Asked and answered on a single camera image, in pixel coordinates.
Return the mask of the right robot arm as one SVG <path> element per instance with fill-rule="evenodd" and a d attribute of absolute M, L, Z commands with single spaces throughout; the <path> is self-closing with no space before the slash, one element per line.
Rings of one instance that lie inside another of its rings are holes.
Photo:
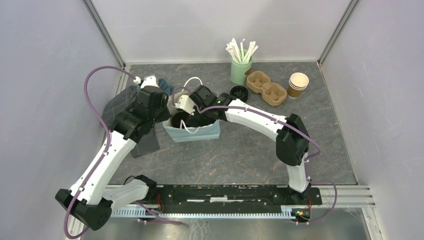
<path fill-rule="evenodd" d="M 204 85 L 190 95 L 202 117 L 236 123 L 255 130 L 275 142 L 277 158 L 286 165 L 289 175 L 289 199 L 302 204 L 309 198 L 309 179 L 305 159 L 312 141 L 298 115 L 286 117 L 252 107 L 228 93 L 216 96 Z"/>

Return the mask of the light blue paper bag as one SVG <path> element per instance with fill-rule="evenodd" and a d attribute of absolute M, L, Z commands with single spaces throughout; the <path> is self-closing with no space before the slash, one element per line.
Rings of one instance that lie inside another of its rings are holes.
<path fill-rule="evenodd" d="M 183 97 L 184 102 L 189 101 L 189 90 L 186 86 L 189 81 L 194 79 L 198 80 L 201 85 L 203 84 L 200 78 L 191 77 L 182 87 L 173 89 L 169 95 L 167 107 L 171 117 L 169 120 L 164 121 L 162 125 L 172 140 L 176 143 L 218 139 L 221 133 L 220 123 L 217 120 L 211 124 L 189 127 L 188 120 L 178 120 L 176 117 L 176 114 L 179 112 L 179 99 Z"/>

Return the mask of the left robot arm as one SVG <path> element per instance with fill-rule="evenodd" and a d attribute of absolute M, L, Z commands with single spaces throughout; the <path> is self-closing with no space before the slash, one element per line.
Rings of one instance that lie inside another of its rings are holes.
<path fill-rule="evenodd" d="M 93 231 L 102 228 L 111 214 L 133 202 L 153 203 L 157 190 L 134 179 L 114 190 L 106 187 L 113 174 L 140 139 L 156 123 L 167 120 L 169 96 L 158 86 L 141 88 L 136 100 L 120 112 L 111 125 L 103 147 L 70 189 L 59 189 L 58 203 L 74 218 Z"/>

